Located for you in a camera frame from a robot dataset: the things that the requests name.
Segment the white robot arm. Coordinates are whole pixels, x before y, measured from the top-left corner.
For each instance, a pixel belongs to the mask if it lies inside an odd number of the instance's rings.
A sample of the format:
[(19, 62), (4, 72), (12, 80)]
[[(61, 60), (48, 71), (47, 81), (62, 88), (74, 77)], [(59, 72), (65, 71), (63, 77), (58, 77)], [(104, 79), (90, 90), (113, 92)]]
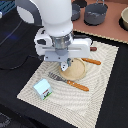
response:
[(15, 0), (19, 16), (40, 26), (34, 42), (45, 61), (59, 62), (65, 71), (73, 58), (88, 58), (90, 38), (74, 39), (71, 0)]

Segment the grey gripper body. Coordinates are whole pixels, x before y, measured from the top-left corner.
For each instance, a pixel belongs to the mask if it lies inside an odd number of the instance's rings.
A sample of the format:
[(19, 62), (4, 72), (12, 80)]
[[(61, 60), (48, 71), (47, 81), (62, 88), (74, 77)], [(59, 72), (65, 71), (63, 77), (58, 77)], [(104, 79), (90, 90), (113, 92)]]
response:
[(88, 58), (89, 54), (89, 46), (71, 46), (67, 49), (46, 51), (44, 60), (49, 62), (59, 62), (60, 66), (62, 62), (67, 62), (70, 66), (73, 58)]

